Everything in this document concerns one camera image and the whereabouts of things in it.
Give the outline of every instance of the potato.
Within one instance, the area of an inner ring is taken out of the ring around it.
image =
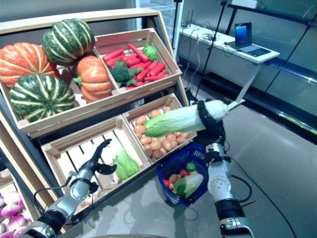
[[[174,134],[174,135],[176,135],[176,137],[179,137],[179,136],[181,136],[181,135],[182,135],[182,133],[181,133],[181,132],[174,132],[173,134]]]
[[[145,116],[140,116],[136,119],[135,124],[136,125],[143,125],[146,122],[147,118]]]
[[[172,174],[169,178],[168,178],[168,181],[170,183],[175,183],[178,179],[178,176],[176,174]]]
[[[184,138],[187,138],[188,137],[188,135],[189,135],[189,133],[182,133],[182,137],[184,137]]]
[[[167,151],[164,149],[164,147],[161,147],[159,150],[163,153],[163,155],[167,154]]]
[[[160,150],[153,151],[153,154],[152,154],[153,158],[159,159],[162,156],[163,156],[163,153]]]
[[[142,145],[150,144],[151,138],[148,136],[143,135],[140,139]]]
[[[159,150],[162,147],[162,144],[159,141],[152,142],[150,144],[151,150]]]
[[[173,140],[176,140],[176,136],[173,135],[173,134],[170,134],[166,137],[169,141],[173,141]]]
[[[170,107],[166,107],[166,108],[164,109],[164,113],[168,113],[168,112],[170,112],[170,111],[171,111]]]
[[[133,128],[133,130],[134,130],[135,133],[141,133],[141,134],[143,134],[143,133],[147,130],[147,128],[146,128],[145,126],[143,126],[143,125],[136,125],[136,126]]]
[[[147,155],[148,155],[149,157],[152,157],[152,155],[153,155],[153,150],[151,150],[150,148],[148,148],[148,149],[145,149],[145,152],[147,153]]]
[[[176,148],[178,146],[176,140],[171,141],[170,144],[172,145],[172,149],[174,149],[174,148]]]
[[[162,146],[166,151],[170,151],[172,149],[172,144],[170,143],[169,140],[165,139],[162,141]]]
[[[159,110],[153,110],[153,111],[151,111],[151,113],[150,113],[150,117],[151,118],[155,118],[155,117],[157,117],[157,116],[159,116],[160,115],[160,111]]]
[[[141,139],[141,138],[142,138],[142,134],[141,134],[141,133],[136,132],[135,134],[136,134],[136,136],[137,136],[138,139]]]
[[[181,144],[181,143],[184,143],[186,141],[186,139],[184,137],[180,136],[176,139],[176,141],[177,141],[177,144]]]

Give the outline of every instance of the onion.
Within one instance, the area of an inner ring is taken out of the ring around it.
[[[8,223],[8,228],[10,231],[14,231],[26,223],[26,220],[23,218],[22,215],[17,215],[12,217]]]
[[[22,215],[23,215],[23,218],[24,218],[25,220],[27,220],[28,222],[31,222],[31,221],[32,221],[31,215],[30,215],[30,213],[29,213],[28,211],[24,211]]]
[[[0,207],[2,207],[4,205],[4,199],[3,196],[0,196]]]
[[[3,233],[0,238],[13,238],[13,232]]]
[[[21,199],[20,195],[17,191],[10,192],[7,195],[5,195],[3,198],[5,204],[12,204],[12,203],[16,204],[19,202],[20,199]]]
[[[0,224],[0,235],[7,232],[8,231],[8,227],[6,226],[6,224],[1,223]]]
[[[1,210],[1,215],[5,218],[13,217],[21,212],[21,208],[17,204],[8,204]]]
[[[22,226],[22,227],[19,227],[18,229],[16,229],[16,231],[13,234],[13,238],[17,238],[22,232],[25,231],[26,228],[27,228],[27,226]]]
[[[20,198],[20,200],[18,201],[18,206],[19,206],[21,209],[23,209],[23,210],[26,209],[21,198]]]

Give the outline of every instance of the cable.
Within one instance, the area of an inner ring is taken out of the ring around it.
[[[252,188],[251,188],[251,186],[249,185],[249,183],[248,183],[247,181],[245,181],[243,178],[240,178],[240,177],[238,177],[238,176],[236,176],[236,175],[231,175],[231,177],[233,177],[233,178],[235,178],[235,179],[238,179],[238,180],[244,182],[244,183],[248,186],[248,188],[249,188],[249,195],[248,195],[245,199],[239,200],[239,202],[246,202],[246,201],[248,201],[248,200],[250,199],[250,197],[252,196]]]
[[[94,204],[94,195],[92,194],[92,195],[91,195],[91,205],[90,205],[90,209],[89,209],[89,211],[84,215],[84,217],[83,217],[82,219],[80,219],[79,221],[77,221],[77,222],[67,223],[67,224],[65,224],[65,225],[72,226],[72,225],[76,225],[77,223],[82,222],[82,221],[89,215],[89,213],[92,211],[92,209],[93,209],[93,204]]]
[[[239,163],[234,160],[233,158],[231,158],[236,164],[237,166],[242,170],[242,172],[258,187],[258,189],[264,194],[265,197],[267,197],[267,199],[273,204],[273,206],[277,209],[277,211],[281,214],[281,216],[284,218],[284,220],[286,221],[288,227],[291,229],[293,235],[295,238],[297,238],[291,224],[289,223],[289,221],[287,220],[287,218],[284,216],[284,214],[281,212],[281,210],[276,206],[276,204],[272,201],[272,199],[270,199],[270,197],[264,192],[264,190],[247,174],[247,172],[244,171],[244,169],[239,165]]]
[[[43,215],[45,210],[41,207],[41,205],[39,204],[38,200],[36,199],[36,195],[39,193],[39,192],[44,192],[44,191],[48,191],[48,190],[56,190],[56,189],[60,189],[60,188],[63,188],[63,187],[66,187],[69,183],[71,179],[71,176],[69,176],[67,178],[67,181],[66,183],[63,185],[63,186],[58,186],[58,187],[45,187],[45,188],[42,188],[40,190],[37,190],[34,195],[33,195],[33,200],[34,200],[34,203],[35,203],[35,206],[36,208],[40,211],[40,213]]]

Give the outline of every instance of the wooden slat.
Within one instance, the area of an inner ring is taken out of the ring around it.
[[[62,21],[64,19],[80,18],[86,22],[90,22],[144,16],[159,16],[159,11],[152,8],[127,8],[34,17],[22,20],[2,22],[0,27],[0,34],[50,27],[53,22]]]

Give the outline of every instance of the carrot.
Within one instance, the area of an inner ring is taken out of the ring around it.
[[[156,63],[155,61],[152,62],[150,65],[149,65],[149,68],[154,68],[155,66],[157,66],[158,63]]]
[[[165,63],[158,62],[157,66],[151,69],[149,72],[149,76],[156,76],[158,73],[160,73],[162,70],[164,70],[166,67]]]
[[[135,59],[135,58],[137,58],[137,56],[124,56],[124,57],[123,57],[123,60],[124,60],[124,61],[127,61],[127,60],[129,60],[129,59]]]
[[[125,61],[128,63],[129,67],[132,67],[132,66],[134,66],[134,65],[136,65],[136,64],[141,62],[141,60],[139,58],[131,58],[131,59],[127,59]]]
[[[117,56],[117,57],[115,57],[115,58],[112,58],[112,59],[106,61],[106,65],[109,65],[109,66],[113,67],[113,66],[114,66],[114,63],[115,63],[117,60],[122,60],[123,57],[124,57],[124,55],[120,55],[120,56]]]
[[[144,81],[144,78],[147,76],[147,74],[150,72],[150,68],[147,67],[146,69],[144,69],[141,73],[138,73],[137,76],[135,76],[135,78],[138,80],[138,81]]]
[[[161,75],[156,75],[156,76],[145,77],[144,80],[149,81],[149,82],[153,82],[153,81],[165,78],[167,76],[168,76],[168,74],[161,74]]]
[[[108,60],[110,60],[110,59],[112,59],[114,57],[117,57],[117,56],[121,55],[123,52],[124,52],[124,49],[119,49],[119,50],[116,50],[116,51],[112,51],[112,52],[106,54],[103,57],[103,59],[106,62],[106,61],[108,61]]]
[[[130,89],[134,89],[136,87],[139,87],[139,86],[142,86],[144,84],[144,82],[137,82],[137,84],[131,84],[129,86],[126,86],[127,90],[130,90]]]
[[[130,47],[130,49],[133,50],[133,52],[137,55],[137,57],[143,63],[146,63],[147,61],[149,61],[149,58],[147,57],[147,55],[145,53],[143,53],[142,51],[138,50],[134,45],[128,43],[128,47]]]

